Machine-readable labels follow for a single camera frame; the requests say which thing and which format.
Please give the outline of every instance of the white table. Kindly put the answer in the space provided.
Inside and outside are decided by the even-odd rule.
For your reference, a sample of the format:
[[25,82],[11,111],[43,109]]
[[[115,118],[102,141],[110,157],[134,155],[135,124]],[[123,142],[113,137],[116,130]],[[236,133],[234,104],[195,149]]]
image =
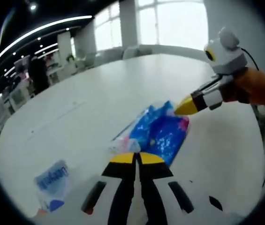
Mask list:
[[[210,79],[204,62],[150,55],[87,70],[45,90],[7,121],[0,136],[0,180],[32,217],[39,207],[33,178],[59,159],[80,180],[101,174],[110,140],[148,105],[180,100]],[[249,105],[224,104],[190,117],[171,170],[193,181],[225,211],[247,215],[259,201],[264,152]]]

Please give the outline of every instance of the table surface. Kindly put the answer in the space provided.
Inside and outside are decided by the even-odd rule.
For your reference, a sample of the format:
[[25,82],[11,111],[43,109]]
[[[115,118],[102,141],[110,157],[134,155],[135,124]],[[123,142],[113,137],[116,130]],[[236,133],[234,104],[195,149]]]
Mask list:
[[[180,102],[212,74],[205,62],[160,54],[102,65],[50,87],[3,128],[3,186],[27,216],[34,216],[39,207],[35,176],[59,159],[79,181],[101,174],[111,156],[110,140],[143,109],[169,99]],[[191,180],[217,198],[224,211],[245,216],[259,201],[264,160],[252,108],[225,103],[190,116],[171,171],[177,180]]]

